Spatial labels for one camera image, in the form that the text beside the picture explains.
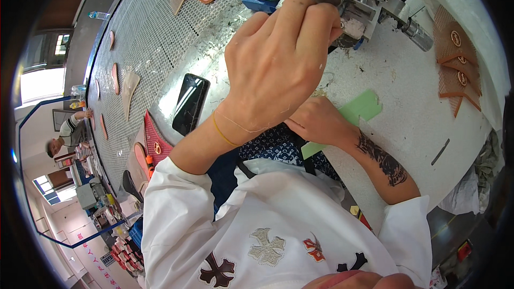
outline perforated mesh belt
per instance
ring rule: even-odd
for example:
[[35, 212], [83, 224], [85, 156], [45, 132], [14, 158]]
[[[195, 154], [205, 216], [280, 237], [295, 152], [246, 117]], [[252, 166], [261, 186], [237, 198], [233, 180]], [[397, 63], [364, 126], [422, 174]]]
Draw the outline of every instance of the perforated mesh belt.
[[[131, 151], [131, 138], [137, 134], [145, 110], [173, 67], [185, 51], [218, 15], [240, 0], [215, 0], [204, 5], [198, 0], [186, 0], [177, 16], [170, 8], [170, 0], [122, 0], [114, 12], [98, 48], [90, 82], [98, 79], [100, 100], [96, 85], [90, 85], [89, 106], [94, 109], [95, 122], [103, 114], [109, 140], [100, 125], [93, 132], [102, 166], [113, 190], [118, 191], [125, 163]], [[109, 32], [115, 32], [115, 44], [109, 51]], [[112, 64], [118, 63], [118, 80], [136, 72], [141, 81], [132, 97], [129, 120], [126, 121], [121, 95], [114, 93], [111, 77]]]

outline forearm tattoo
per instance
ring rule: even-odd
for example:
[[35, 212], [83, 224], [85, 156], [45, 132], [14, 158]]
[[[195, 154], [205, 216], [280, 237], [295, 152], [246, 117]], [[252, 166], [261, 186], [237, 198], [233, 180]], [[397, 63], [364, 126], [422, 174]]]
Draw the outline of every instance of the forearm tattoo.
[[394, 157], [390, 156], [388, 152], [373, 143], [362, 131], [356, 146], [362, 153], [367, 154], [371, 159], [378, 162], [378, 166], [388, 177], [390, 186], [398, 185], [407, 180], [407, 171], [402, 165]]

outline blue crate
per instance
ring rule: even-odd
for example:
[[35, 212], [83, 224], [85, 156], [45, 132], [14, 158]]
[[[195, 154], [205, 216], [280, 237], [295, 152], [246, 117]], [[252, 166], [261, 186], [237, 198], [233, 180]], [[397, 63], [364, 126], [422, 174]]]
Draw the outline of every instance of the blue crate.
[[272, 14], [276, 10], [279, 0], [241, 0], [249, 10]]
[[136, 223], [128, 230], [134, 243], [141, 248], [141, 239], [143, 238], [143, 218], [139, 218]]

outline white shirt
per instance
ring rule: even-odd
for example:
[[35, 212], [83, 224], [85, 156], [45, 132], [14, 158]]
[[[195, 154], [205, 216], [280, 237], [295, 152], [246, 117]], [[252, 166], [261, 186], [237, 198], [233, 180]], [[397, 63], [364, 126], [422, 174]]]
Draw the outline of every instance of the white shirt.
[[141, 242], [147, 288], [299, 289], [352, 267], [406, 273], [428, 288], [428, 196], [388, 206], [376, 237], [336, 202], [324, 174], [269, 159], [245, 165], [258, 175], [236, 169], [238, 186], [215, 222], [206, 174], [186, 173], [170, 158], [156, 166]]
[[61, 128], [59, 129], [59, 137], [63, 139], [65, 146], [75, 146], [71, 143], [71, 135], [78, 125], [79, 121], [75, 119], [75, 114], [70, 116], [69, 119], [61, 124]]

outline embroidered cross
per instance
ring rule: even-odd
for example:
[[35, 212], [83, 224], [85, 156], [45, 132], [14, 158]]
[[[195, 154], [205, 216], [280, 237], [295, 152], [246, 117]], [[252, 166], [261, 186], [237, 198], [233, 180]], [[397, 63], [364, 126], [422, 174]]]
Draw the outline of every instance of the embroidered cross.
[[321, 249], [320, 242], [313, 233], [312, 236], [314, 237], [314, 241], [312, 241], [311, 239], [303, 241], [303, 244], [305, 244], [305, 248], [307, 250], [314, 249], [312, 251], [307, 252], [307, 254], [311, 255], [314, 258], [314, 260], [316, 260], [316, 262], [325, 260], [325, 256], [323, 255], [323, 250]]
[[[367, 263], [368, 260], [366, 259], [366, 257], [364, 256], [364, 254], [361, 252], [361, 253], [355, 253], [355, 256], [357, 257], [357, 259], [355, 260], [355, 263], [354, 265], [350, 268], [350, 270], [358, 270], [360, 269], [364, 263]], [[337, 272], [343, 272], [343, 271], [348, 271], [348, 267], [346, 266], [346, 263], [339, 263], [337, 265]]]
[[229, 262], [227, 259], [223, 259], [222, 265], [218, 267], [213, 252], [205, 258], [205, 261], [207, 261], [211, 270], [200, 269], [200, 280], [211, 283], [212, 278], [216, 278], [216, 283], [214, 284], [215, 288], [228, 287], [230, 280], [234, 279], [234, 277], [227, 277], [224, 273], [234, 273], [235, 264]]
[[254, 233], [250, 234], [259, 241], [260, 246], [253, 245], [248, 253], [249, 256], [260, 263], [267, 263], [271, 266], [277, 265], [282, 254], [277, 252], [277, 249], [284, 250], [286, 241], [279, 237], [274, 237], [273, 241], [269, 241], [268, 232], [271, 228], [259, 228]]

